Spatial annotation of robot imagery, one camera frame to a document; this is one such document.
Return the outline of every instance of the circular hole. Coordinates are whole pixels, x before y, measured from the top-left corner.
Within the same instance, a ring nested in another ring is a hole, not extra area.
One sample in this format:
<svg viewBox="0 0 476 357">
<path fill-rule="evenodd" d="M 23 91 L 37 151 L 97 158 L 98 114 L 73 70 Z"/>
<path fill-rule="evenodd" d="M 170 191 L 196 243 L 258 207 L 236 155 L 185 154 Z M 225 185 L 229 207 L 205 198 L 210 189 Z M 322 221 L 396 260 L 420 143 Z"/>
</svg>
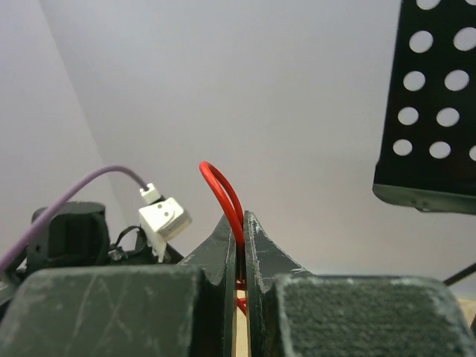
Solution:
<svg viewBox="0 0 476 357">
<path fill-rule="evenodd" d="M 445 86 L 450 91 L 460 91 L 469 83 L 469 75 L 465 71 L 457 69 L 449 72 L 445 78 Z"/>
<path fill-rule="evenodd" d="M 403 125 L 415 124 L 418 120 L 418 112 L 415 108 L 407 106 L 399 112 L 399 122 Z"/>
<path fill-rule="evenodd" d="M 395 141 L 395 144 L 393 144 L 393 151 L 398 155 L 398 156 L 406 156 L 408 155 L 412 150 L 411 142 L 405 139 L 400 139 Z"/>
<path fill-rule="evenodd" d="M 430 49 L 433 45 L 433 36 L 428 31 L 418 31 L 410 38 L 408 43 L 413 52 L 422 54 Z"/>
<path fill-rule="evenodd" d="M 430 155 L 434 158 L 446 158 L 451 152 L 451 147 L 444 141 L 437 141 L 430 146 Z"/>
<path fill-rule="evenodd" d="M 422 72 L 412 71 L 403 78 L 403 85 L 409 91 L 418 91 L 425 85 L 425 75 Z"/>
<path fill-rule="evenodd" d="M 431 10 L 440 3 L 440 0 L 416 0 L 416 2 L 420 9 Z"/>
<path fill-rule="evenodd" d="M 455 108 L 441 109 L 437 114 L 437 122 L 444 127 L 455 125 L 460 119 L 460 113 Z"/>
<path fill-rule="evenodd" d="M 453 43 L 460 51 L 472 50 L 476 47 L 476 28 L 462 28 L 454 36 Z"/>
<path fill-rule="evenodd" d="M 471 158 L 471 160 L 476 161 L 476 146 L 472 147 L 469 150 L 469 157 Z"/>
</svg>

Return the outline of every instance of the wooden surface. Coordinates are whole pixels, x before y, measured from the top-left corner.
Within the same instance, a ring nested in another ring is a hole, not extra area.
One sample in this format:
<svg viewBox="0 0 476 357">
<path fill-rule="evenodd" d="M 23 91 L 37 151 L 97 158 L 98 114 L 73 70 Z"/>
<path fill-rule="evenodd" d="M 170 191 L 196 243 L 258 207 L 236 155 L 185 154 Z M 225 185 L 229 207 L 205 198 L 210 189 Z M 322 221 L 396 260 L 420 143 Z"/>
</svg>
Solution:
<svg viewBox="0 0 476 357">
<path fill-rule="evenodd" d="M 244 292 L 238 292 L 239 297 L 244 297 Z M 476 315 L 476 301 L 458 299 L 466 321 L 470 324 Z M 248 327 L 246 317 L 241 311 L 237 311 L 237 354 L 236 357 L 246 357 L 248 355 Z"/>
</svg>

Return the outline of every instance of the white plug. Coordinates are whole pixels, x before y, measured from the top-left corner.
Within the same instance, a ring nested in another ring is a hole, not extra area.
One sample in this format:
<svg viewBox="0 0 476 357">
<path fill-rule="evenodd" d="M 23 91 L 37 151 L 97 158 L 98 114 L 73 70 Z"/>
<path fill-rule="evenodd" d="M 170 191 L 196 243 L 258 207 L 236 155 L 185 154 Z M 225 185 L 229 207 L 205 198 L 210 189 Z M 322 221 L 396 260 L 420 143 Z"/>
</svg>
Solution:
<svg viewBox="0 0 476 357">
<path fill-rule="evenodd" d="M 192 219 L 188 212 L 172 197 L 162 202 L 156 202 L 161 195 L 158 194 L 153 184 L 148 184 L 147 187 L 155 192 L 141 190 L 141 195 L 148 206 L 139 210 L 139 219 L 141 227 L 145 231 L 147 243 L 152 247 L 152 252 L 158 256 L 158 261 L 162 263 L 167 242 L 188 227 Z"/>
</svg>

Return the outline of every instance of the red wire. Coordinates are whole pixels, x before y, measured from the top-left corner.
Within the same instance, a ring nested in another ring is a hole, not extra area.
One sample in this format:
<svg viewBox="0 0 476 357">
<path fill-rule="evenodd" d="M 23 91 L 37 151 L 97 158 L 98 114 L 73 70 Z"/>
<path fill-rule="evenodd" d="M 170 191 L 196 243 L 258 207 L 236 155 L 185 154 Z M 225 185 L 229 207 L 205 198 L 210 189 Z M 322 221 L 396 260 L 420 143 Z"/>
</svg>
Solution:
<svg viewBox="0 0 476 357">
<path fill-rule="evenodd" d="M 237 300 L 237 306 L 241 310 L 243 314 L 246 316 L 246 298 L 244 297 L 239 297 Z"/>
<path fill-rule="evenodd" d="M 205 181 L 210 186 L 211 190 L 215 194 L 216 199 L 222 206 L 223 212 L 225 212 L 226 218 L 231 226 L 231 231 L 237 242 L 237 256 L 240 265 L 240 274 L 244 272 L 245 266 L 245 235 L 243 233 L 243 221 L 245 220 L 243 215 L 243 209 L 237 194 L 235 193 L 230 182 L 223 176 L 219 170 L 212 164 L 206 161 L 202 161 L 199 165 L 200 172 L 202 173 Z M 244 279 L 240 278 L 240 283 L 237 284 L 238 289 L 243 289 L 245 286 Z M 241 298 L 237 300 L 239 309 L 246 315 L 246 302 Z"/>
</svg>

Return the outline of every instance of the metal plate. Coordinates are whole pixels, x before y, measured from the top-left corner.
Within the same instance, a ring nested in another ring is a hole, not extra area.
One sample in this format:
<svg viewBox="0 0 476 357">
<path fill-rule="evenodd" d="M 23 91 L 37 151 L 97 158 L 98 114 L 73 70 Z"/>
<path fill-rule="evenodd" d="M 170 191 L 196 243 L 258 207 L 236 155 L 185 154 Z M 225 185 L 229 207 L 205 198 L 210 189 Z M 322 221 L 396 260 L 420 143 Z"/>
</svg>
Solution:
<svg viewBox="0 0 476 357">
<path fill-rule="evenodd" d="M 385 202 L 423 211 L 476 213 L 476 152 L 470 156 L 476 145 L 476 48 L 458 49 L 468 48 L 476 36 L 471 1 L 402 2 L 373 186 Z M 473 30 L 459 33 L 465 28 Z M 415 71 L 425 79 L 420 89 L 418 76 L 412 77 Z M 460 72 L 453 76 L 453 71 Z M 466 82 L 463 72 L 469 81 L 455 91 L 455 85 Z M 455 123 L 451 111 L 457 112 Z M 410 152 L 401 141 L 411 145 Z"/>
</svg>

